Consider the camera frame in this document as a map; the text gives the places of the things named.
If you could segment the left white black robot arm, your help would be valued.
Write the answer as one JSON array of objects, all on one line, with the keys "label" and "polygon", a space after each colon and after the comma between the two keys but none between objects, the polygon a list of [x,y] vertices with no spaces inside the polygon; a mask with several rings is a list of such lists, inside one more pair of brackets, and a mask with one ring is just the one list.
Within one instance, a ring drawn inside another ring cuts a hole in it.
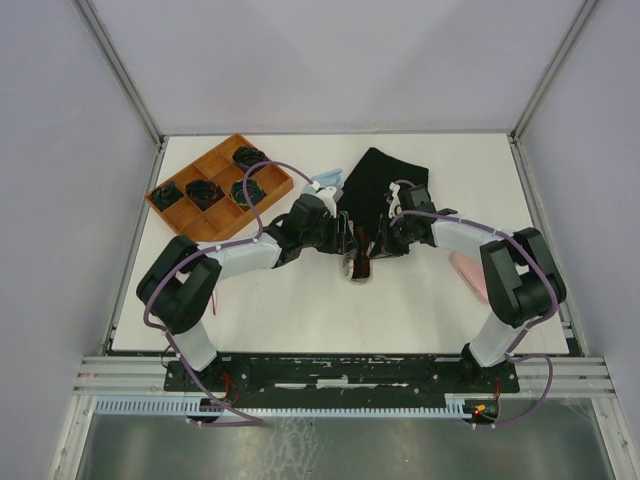
[{"label": "left white black robot arm", "polygon": [[341,254],[347,217],[337,210],[340,188],[303,193],[291,210],[254,237],[224,243],[196,243],[174,237],[136,288],[145,305],[144,318],[154,315],[170,345],[188,363],[187,379],[209,390],[221,378],[218,351],[209,339],[202,316],[217,283],[251,271],[275,269],[299,258],[302,250]]}]

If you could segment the marble pattern glasses case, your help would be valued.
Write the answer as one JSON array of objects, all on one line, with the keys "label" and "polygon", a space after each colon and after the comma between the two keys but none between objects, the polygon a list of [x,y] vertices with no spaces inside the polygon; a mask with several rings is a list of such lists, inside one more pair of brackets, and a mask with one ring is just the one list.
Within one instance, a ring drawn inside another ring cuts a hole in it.
[{"label": "marble pattern glasses case", "polygon": [[373,278],[371,259],[367,254],[358,252],[343,255],[342,273],[351,283],[367,283]]}]

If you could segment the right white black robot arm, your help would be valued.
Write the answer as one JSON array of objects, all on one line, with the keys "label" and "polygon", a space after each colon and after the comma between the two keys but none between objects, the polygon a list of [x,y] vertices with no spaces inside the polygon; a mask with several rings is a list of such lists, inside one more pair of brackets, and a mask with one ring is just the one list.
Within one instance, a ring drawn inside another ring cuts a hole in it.
[{"label": "right white black robot arm", "polygon": [[527,333],[551,319],[566,299],[565,282],[546,240],[533,227],[511,232],[455,210],[437,210],[426,186],[406,180],[389,184],[387,202],[373,257],[403,255],[419,243],[480,264],[491,313],[463,347],[458,370],[463,386],[483,390],[495,379],[494,366],[511,357]]}]

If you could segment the pink glasses case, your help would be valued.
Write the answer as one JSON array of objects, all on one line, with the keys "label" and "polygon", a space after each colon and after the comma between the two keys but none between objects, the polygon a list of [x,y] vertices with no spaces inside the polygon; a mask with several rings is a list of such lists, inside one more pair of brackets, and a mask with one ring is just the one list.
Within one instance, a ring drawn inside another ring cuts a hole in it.
[{"label": "pink glasses case", "polygon": [[475,259],[458,252],[450,254],[450,264],[482,303],[488,303],[488,291],[481,264]]}]

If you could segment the brown sunglasses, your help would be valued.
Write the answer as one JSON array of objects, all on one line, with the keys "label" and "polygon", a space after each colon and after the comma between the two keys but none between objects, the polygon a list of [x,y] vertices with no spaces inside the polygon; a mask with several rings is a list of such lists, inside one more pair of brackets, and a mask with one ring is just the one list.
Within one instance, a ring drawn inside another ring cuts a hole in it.
[{"label": "brown sunglasses", "polygon": [[354,282],[366,282],[371,276],[370,236],[362,226],[358,226],[355,229],[354,236],[357,241],[357,249],[353,258],[351,280]]}]

